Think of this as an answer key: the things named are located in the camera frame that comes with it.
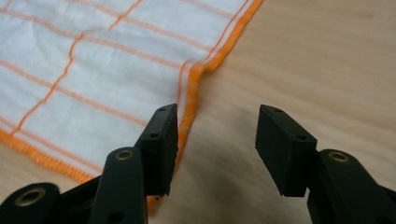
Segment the white cloth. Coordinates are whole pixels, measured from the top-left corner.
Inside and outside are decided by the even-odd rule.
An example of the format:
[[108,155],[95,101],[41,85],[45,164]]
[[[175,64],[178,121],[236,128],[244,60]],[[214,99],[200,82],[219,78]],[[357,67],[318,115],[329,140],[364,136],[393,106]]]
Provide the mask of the white cloth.
[[199,76],[260,0],[0,1],[1,141],[86,181],[178,103],[184,147]]

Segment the wooden table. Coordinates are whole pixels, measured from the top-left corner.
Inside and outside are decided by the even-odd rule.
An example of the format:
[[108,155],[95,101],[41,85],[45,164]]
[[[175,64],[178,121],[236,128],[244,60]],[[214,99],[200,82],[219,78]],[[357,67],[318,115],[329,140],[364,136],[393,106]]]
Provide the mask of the wooden table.
[[[170,197],[149,223],[310,223],[306,197],[280,197],[254,148],[260,104],[396,189],[395,11],[393,0],[264,2],[220,69],[203,76]],[[0,178],[0,200],[32,182],[77,184],[5,146]]]

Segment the orange hem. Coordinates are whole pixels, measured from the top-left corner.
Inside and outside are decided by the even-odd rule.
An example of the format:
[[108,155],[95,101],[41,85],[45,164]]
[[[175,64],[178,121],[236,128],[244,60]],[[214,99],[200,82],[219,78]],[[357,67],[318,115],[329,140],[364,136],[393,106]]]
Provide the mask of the orange hem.
[[15,136],[11,136],[9,133],[6,133],[1,129],[0,141],[6,144],[6,146],[27,156],[35,163],[44,166],[51,171],[70,177],[76,180],[78,183],[84,183],[94,178],[93,175],[89,175],[83,171],[80,171],[72,165],[69,165],[59,159],[51,157],[48,154],[40,151],[38,148],[26,143],[25,141]]
[[[183,118],[180,122],[178,128],[178,148],[179,151],[177,153],[177,166],[180,162],[182,152],[184,150],[184,146],[187,143],[187,137],[189,135],[190,127],[195,118],[195,112],[197,108],[198,102],[198,86],[199,81],[201,79],[201,75],[206,72],[213,72],[216,70],[219,65],[222,63],[227,54],[231,51],[233,46],[236,43],[236,40],[241,35],[245,25],[254,15],[256,10],[259,8],[262,0],[254,0],[244,15],[239,19],[235,27],[233,28],[230,36],[228,37],[226,43],[223,47],[216,53],[211,61],[208,63],[195,63],[190,70],[188,87],[187,87],[187,100],[186,100],[186,109],[183,115]],[[30,144],[18,139],[16,137],[12,137],[8,133],[4,132],[0,129],[0,141],[4,142],[8,147],[11,147],[21,154],[29,157],[35,163],[44,166],[51,171],[57,172],[59,174],[65,175],[76,180],[79,183],[86,182],[92,178],[93,175],[89,175],[85,172],[80,171],[72,165],[69,165],[59,159],[53,158],[43,152],[41,152],[38,148],[33,147]],[[148,208],[150,208],[153,203],[156,201],[156,197],[148,196]]]
[[225,57],[230,53],[233,46],[235,46],[238,37],[241,35],[242,31],[244,30],[246,24],[250,19],[253,17],[254,13],[259,8],[262,0],[254,0],[244,15],[239,19],[236,23],[235,27],[233,28],[230,36],[228,37],[227,41],[225,42],[224,46],[216,53],[213,59],[205,65],[205,70],[207,72],[215,71],[221,63],[224,61]]

